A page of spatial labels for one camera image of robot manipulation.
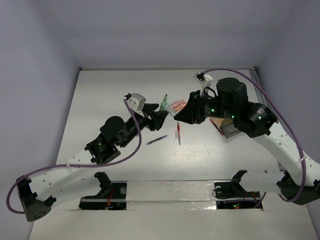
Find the orange highlighter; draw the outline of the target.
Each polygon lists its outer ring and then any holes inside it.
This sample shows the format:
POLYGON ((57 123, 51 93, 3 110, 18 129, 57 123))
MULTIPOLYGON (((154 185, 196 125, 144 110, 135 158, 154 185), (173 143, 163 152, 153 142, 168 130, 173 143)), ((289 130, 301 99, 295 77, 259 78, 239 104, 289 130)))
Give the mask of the orange highlighter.
POLYGON ((178 105, 176 105, 173 109, 176 112, 179 112, 180 110, 182 110, 185 106, 187 105, 187 102, 181 102, 178 105))

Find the green correction tape pen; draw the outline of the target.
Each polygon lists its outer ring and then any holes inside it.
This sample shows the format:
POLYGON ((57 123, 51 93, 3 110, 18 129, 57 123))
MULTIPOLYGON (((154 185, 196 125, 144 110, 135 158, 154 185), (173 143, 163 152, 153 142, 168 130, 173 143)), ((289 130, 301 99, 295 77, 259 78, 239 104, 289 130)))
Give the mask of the green correction tape pen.
POLYGON ((173 107, 168 103, 168 95, 166 94, 160 104, 159 111, 166 111, 169 115, 174 117, 177 113, 173 107))

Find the pink highlighter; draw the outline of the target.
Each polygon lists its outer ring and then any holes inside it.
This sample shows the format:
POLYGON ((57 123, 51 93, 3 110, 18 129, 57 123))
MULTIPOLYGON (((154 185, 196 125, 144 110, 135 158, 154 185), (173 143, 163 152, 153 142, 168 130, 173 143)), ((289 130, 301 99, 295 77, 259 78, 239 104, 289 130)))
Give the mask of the pink highlighter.
POLYGON ((173 102, 170 106, 172 108, 176 108, 177 106, 179 106, 180 104, 182 104, 184 102, 184 100, 178 100, 178 101, 175 101, 173 102))

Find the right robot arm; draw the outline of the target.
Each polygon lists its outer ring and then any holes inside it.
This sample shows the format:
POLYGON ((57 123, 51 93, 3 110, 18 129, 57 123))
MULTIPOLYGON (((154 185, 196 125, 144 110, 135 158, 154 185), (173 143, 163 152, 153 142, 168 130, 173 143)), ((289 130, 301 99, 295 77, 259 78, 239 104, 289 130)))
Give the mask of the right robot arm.
POLYGON ((235 196, 262 191, 284 197, 296 205, 320 198, 320 165, 298 149, 277 116, 265 105, 250 102, 247 86, 233 77, 220 79, 217 95, 208 95, 209 87, 193 91, 186 106, 174 116, 179 122, 201 124, 206 118, 232 120, 234 127, 263 146, 279 164, 279 172, 238 171, 227 189, 235 196))

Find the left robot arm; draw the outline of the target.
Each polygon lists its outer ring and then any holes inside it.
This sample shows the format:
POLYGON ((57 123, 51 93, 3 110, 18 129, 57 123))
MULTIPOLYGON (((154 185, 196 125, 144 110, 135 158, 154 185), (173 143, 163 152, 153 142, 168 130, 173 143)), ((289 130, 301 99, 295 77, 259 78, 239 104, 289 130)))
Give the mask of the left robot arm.
POLYGON ((35 222, 74 199, 106 200, 106 208, 114 209, 116 205, 111 200, 115 195, 120 199, 126 197, 120 193, 125 183, 112 183, 106 172, 96 171, 91 177, 84 174, 133 157, 142 145, 142 130, 160 130, 168 112, 158 111, 157 103, 144 103, 142 107, 124 103, 131 115, 128 120, 109 117, 99 135, 66 163, 43 167, 17 179, 15 186, 22 214, 28 222, 35 222))

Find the stationery organizer box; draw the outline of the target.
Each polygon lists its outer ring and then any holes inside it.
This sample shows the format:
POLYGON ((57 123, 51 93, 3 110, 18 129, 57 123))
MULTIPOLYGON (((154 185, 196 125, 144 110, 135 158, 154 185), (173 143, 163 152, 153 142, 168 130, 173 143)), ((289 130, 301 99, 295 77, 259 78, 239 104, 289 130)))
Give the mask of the stationery organizer box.
POLYGON ((238 134, 240 134, 241 132, 235 127, 234 123, 232 120, 230 119, 223 119, 220 118, 222 120, 221 126, 220 126, 220 130, 217 130, 220 132, 220 134, 222 136, 224 136, 226 139, 234 137, 238 134))

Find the red gel pen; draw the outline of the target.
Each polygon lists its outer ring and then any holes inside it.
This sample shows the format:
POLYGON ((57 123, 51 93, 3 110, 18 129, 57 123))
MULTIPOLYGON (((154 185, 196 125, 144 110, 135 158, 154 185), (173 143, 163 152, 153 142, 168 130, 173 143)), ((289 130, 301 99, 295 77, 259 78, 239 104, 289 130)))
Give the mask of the red gel pen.
POLYGON ((176 131, 176 134, 177 134, 177 139, 178 139, 178 145, 181 146, 180 124, 179 124, 178 121, 177 121, 177 131, 176 131))

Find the blue ink refill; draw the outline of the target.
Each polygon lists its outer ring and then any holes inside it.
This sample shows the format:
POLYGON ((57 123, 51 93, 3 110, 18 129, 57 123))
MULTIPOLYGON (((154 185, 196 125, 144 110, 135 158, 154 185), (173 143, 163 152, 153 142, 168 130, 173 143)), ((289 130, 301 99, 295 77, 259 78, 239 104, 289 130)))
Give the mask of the blue ink refill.
POLYGON ((153 139, 153 140, 147 142, 146 145, 147 145, 147 146, 148 146, 148 145, 151 145, 151 144, 153 144, 153 143, 155 143, 155 142, 158 142, 158 141, 160 141, 160 140, 162 140, 162 139, 165 139, 165 138, 167 138, 167 137, 168 137, 168 135, 163 135, 163 136, 161 136, 161 137, 158 137, 158 138, 156 138, 156 139, 153 139))

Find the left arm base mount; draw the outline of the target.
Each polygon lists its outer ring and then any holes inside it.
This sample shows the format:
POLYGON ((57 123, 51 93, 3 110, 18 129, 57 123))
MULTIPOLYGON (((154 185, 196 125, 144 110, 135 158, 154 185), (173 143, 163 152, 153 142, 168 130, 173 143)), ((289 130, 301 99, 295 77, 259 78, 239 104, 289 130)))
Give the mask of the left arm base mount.
POLYGON ((105 172, 96 172, 94 177, 99 181, 99 192, 95 195, 83 196, 81 200, 107 200, 118 199, 125 200, 127 193, 126 182, 111 182, 108 175, 105 172))

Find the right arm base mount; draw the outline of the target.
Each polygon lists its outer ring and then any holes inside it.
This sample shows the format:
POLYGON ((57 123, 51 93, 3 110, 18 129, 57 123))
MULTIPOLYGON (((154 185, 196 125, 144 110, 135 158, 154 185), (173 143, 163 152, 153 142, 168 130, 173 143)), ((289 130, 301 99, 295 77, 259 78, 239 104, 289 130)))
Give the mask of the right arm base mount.
POLYGON ((244 199, 249 192, 244 190, 240 185, 240 181, 247 172, 247 170, 239 170, 230 181, 215 182, 212 195, 219 200, 228 200, 233 198, 244 199))

